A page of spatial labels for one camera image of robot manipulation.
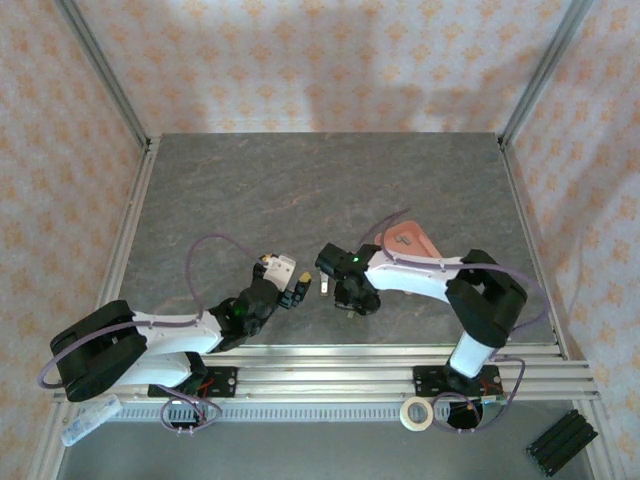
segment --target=aluminum frame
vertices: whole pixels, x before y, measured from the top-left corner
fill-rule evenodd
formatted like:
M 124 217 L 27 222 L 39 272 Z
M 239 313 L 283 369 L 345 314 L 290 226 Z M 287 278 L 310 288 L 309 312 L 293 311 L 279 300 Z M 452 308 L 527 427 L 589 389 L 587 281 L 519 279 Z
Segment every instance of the aluminum frame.
M 159 144 L 160 139 L 152 139 L 150 148 L 144 151 L 130 189 L 130 201 L 123 213 L 97 306 L 118 296 Z M 528 230 L 526 224 L 523 226 L 525 231 Z M 442 365 L 453 348 L 424 345 L 249 345 L 224 354 L 208 355 L 204 360 L 207 365 L 240 367 L 237 397 L 224 401 L 234 410 L 248 412 L 258 406 L 273 404 L 326 407 L 359 403 L 370 405 L 373 411 L 389 403 L 399 408 L 403 399 L 414 393 L 411 367 Z M 599 394 L 586 362 L 564 360 L 558 345 L 509 345 L 501 353 L 520 356 L 527 362 L 528 368 L 517 400 L 581 402 L 584 408 L 588 406 L 590 415 L 599 422 L 598 425 L 606 423 L 604 410 L 601 405 L 598 406 Z M 518 365 L 501 363 L 499 366 L 504 385 L 509 390 L 519 372 Z M 161 399 L 148 398 L 145 388 L 126 387 L 113 389 L 113 392 L 129 407 L 159 407 L 163 403 Z M 49 418 L 28 478 L 56 478 L 64 456 L 60 434 L 81 408 L 78 404 L 66 401 L 61 393 L 54 394 L 52 400 Z M 591 450 L 593 453 L 589 458 L 592 464 L 612 458 L 606 447 L 593 447 Z
M 116 107 L 136 141 L 143 147 L 139 171 L 131 187 L 130 201 L 123 213 L 120 231 L 114 244 L 107 274 L 97 306 L 117 298 L 124 276 L 135 229 L 151 177 L 159 147 L 159 139 L 147 139 L 144 128 L 131 107 L 115 74 L 109 66 L 89 26 L 82 18 L 74 0 L 55 0 L 61 13 L 105 84 Z M 530 227 L 520 202 L 518 189 L 509 165 L 506 147 L 533 109 L 536 99 L 551 77 L 557 63 L 577 31 L 593 0 L 574 0 L 567 10 L 554 38 L 545 52 L 534 76 L 500 136 L 503 162 L 527 244 L 532 253 L 538 279 L 549 294 L 548 282 L 536 256 Z M 557 345 L 511 345 L 503 353 L 521 356 L 527 370 L 517 400 L 573 400 L 576 408 L 587 417 L 600 435 L 587 447 L 596 479 L 623 478 L 624 472 L 609 425 L 599 400 L 593 377 L 586 362 L 565 361 L 568 353 L 564 332 L 552 304 L 551 322 Z M 207 356 L 207 365 L 233 364 L 241 367 L 238 375 L 238 397 L 225 400 L 234 409 L 256 408 L 267 404 L 305 403 L 322 405 L 364 402 L 375 408 L 384 402 L 399 406 L 403 398 L 413 394 L 411 367 L 441 365 L 453 347 L 449 346 L 245 346 L 223 355 Z M 517 365 L 500 364 L 505 387 L 511 388 L 518 373 Z M 159 405 L 142 388 L 117 391 L 128 406 Z M 28 478 L 56 478 L 64 455 L 60 434 L 66 424 L 77 416 L 78 404 L 71 404 L 63 395 L 55 394 L 43 434 L 34 455 Z
M 89 25 L 82 16 L 80 8 L 78 8 L 75 0 L 54 0 L 54 3 L 58 6 L 60 13 L 69 24 L 69 28 L 78 39 L 78 43 L 84 50 L 89 62 L 91 62 L 96 74 L 100 80 L 102 80 L 115 107 L 127 124 L 131 135 L 140 147 L 144 147 L 148 143 L 144 127 L 131 106 L 127 95 L 124 93 L 122 85 L 120 85 L 118 78 L 111 69 L 107 58 L 100 48 L 100 44 L 98 44 Z
M 593 0 L 573 0 L 565 13 L 551 43 L 540 59 L 529 84 L 525 88 L 522 97 L 507 121 L 502 135 L 500 135 L 501 148 L 507 148 L 518 134 L 518 131 L 533 111 L 536 100 L 544 90 L 547 82 L 555 72 L 556 66 L 567 50 L 573 36 L 582 24 L 582 20 L 593 4 Z
M 522 227 L 524 230 L 524 236 L 527 241 L 527 245 L 529 246 L 529 251 L 531 252 L 531 257 L 533 259 L 533 267 L 536 272 L 536 277 L 542 289 L 546 293 L 547 297 L 550 299 L 551 311 L 549 312 L 549 321 L 551 322 L 551 327 L 553 329 L 553 333 L 556 337 L 556 342 L 560 349 L 560 353 L 564 358 L 570 359 L 571 353 L 567 345 L 567 334 L 562 327 L 559 317 L 558 311 L 556 309 L 555 303 L 553 302 L 553 296 L 551 292 L 551 288 L 549 287 L 550 282 L 547 274 L 540 263 L 540 257 L 538 256 L 538 249 L 533 241 L 533 236 L 531 234 L 531 224 L 529 219 L 525 215 L 524 206 L 522 205 L 520 191 L 518 189 L 518 185 L 515 181 L 515 176 L 513 174 L 513 169 L 511 168 L 512 162 L 509 160 L 510 152 L 512 152 L 511 148 L 501 149 L 501 157 L 504 168 L 507 172 L 507 177 L 509 179 L 509 186 L 511 187 L 511 193 L 513 195 L 514 201 L 516 202 L 516 208 L 518 210 L 518 216 L 520 217 L 520 222 L 522 223 Z

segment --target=black mounting plate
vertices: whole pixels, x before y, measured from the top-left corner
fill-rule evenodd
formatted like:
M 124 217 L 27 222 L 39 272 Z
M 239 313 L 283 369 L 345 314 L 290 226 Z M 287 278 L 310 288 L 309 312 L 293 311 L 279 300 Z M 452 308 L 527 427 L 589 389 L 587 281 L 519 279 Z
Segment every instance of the black mounting plate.
M 450 368 L 444 365 L 413 367 L 416 396 L 435 397 L 445 392 L 461 393 L 469 398 L 504 395 L 500 372 L 495 365 L 483 366 L 477 377 L 456 388 L 447 381 L 447 371 L 450 371 Z
M 238 367 L 206 367 L 207 374 L 200 383 L 195 396 L 203 398 L 233 398 L 236 396 Z M 149 385 L 149 397 L 171 397 L 155 385 Z

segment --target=black plastic part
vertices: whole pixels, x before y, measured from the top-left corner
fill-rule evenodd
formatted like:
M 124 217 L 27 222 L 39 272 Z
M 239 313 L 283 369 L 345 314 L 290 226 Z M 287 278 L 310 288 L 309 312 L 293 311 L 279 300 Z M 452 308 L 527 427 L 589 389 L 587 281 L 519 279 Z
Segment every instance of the black plastic part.
M 585 418 L 571 410 L 529 445 L 527 453 L 545 476 L 552 477 L 597 436 Z
M 482 421 L 482 415 L 484 414 L 484 408 L 482 408 L 482 402 L 480 400 L 471 400 L 473 406 L 476 407 L 478 416 L 475 412 L 469 408 L 467 402 L 451 402 L 449 417 L 447 423 L 456 430 L 462 428 L 468 430 L 470 428 L 476 428 Z
M 286 308 L 287 310 L 297 307 L 298 304 L 302 300 L 304 300 L 304 297 L 307 295 L 310 286 L 311 277 L 309 277 L 309 280 L 306 282 L 298 280 L 293 290 L 285 290 L 280 294 L 278 305 L 280 305 L 282 308 Z
M 495 365 L 485 365 L 480 373 L 472 379 L 455 372 L 448 365 L 413 367 L 413 384 L 416 396 L 433 398 L 441 393 L 454 392 L 469 398 L 502 396 L 504 390 L 500 371 Z
M 222 341 L 209 353 L 226 352 L 242 345 L 247 338 L 260 333 L 278 308 L 281 292 L 275 284 L 262 278 L 258 267 L 261 266 L 257 264 L 254 268 L 251 286 L 240 292 L 238 298 L 227 298 L 209 310 L 222 333 Z
M 195 352 L 185 352 L 185 355 L 189 359 L 191 375 L 180 385 L 173 387 L 174 390 L 184 393 L 185 395 L 195 395 L 198 391 L 198 387 L 202 385 L 202 382 L 207 375 L 207 367 L 205 367 L 202 357 Z M 167 392 L 157 387 L 156 385 L 149 385 L 147 391 L 149 397 L 168 397 Z
M 60 353 L 90 333 L 133 320 L 124 300 L 114 300 L 67 328 L 51 340 L 51 352 Z M 147 339 L 136 327 L 102 335 L 77 348 L 57 363 L 70 402 L 82 402 L 104 393 L 145 352 Z
M 174 387 L 180 393 L 200 398 L 233 398 L 236 396 L 238 367 L 205 367 L 204 364 L 198 383 L 187 381 Z M 149 397 L 169 398 L 172 395 L 155 385 L 149 385 Z
M 471 250 L 462 263 L 496 261 L 482 250 Z M 527 301 L 527 293 L 510 275 L 483 269 L 460 270 L 447 282 L 445 294 L 465 332 L 492 348 L 505 346 Z
M 369 268 L 369 260 L 378 251 L 377 245 L 362 245 L 354 254 L 327 243 L 318 254 L 316 267 L 336 281 L 333 293 L 336 307 L 354 310 L 360 315 L 378 311 L 378 291 L 364 274 Z

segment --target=gray marble table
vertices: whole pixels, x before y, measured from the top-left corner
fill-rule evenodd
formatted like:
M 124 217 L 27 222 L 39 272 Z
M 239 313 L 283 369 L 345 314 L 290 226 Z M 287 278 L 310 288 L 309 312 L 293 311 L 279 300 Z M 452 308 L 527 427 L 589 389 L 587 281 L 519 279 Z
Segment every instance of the gray marble table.
M 194 311 L 184 280 L 190 244 L 231 234 L 255 252 L 286 253 L 314 275 L 297 309 L 278 310 L 253 344 L 453 344 L 462 328 L 444 303 L 383 292 L 372 316 L 348 318 L 319 295 L 315 257 L 346 249 L 403 207 L 444 256 L 481 248 L 534 275 L 507 174 L 492 134 L 201 134 L 162 137 L 120 296 L 149 313 Z M 195 284 L 207 306 L 237 295 L 252 261 L 221 240 L 203 244 Z M 531 299 L 521 321 L 541 302 Z M 518 343 L 552 343 L 549 322 Z

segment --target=black connector block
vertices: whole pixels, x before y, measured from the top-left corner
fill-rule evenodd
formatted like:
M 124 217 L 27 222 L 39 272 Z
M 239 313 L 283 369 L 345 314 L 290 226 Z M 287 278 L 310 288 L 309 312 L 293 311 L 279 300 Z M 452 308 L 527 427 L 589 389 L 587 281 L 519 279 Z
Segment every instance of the black connector block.
M 575 457 L 598 432 L 577 410 L 569 411 L 540 438 L 527 447 L 546 477 L 553 477 Z

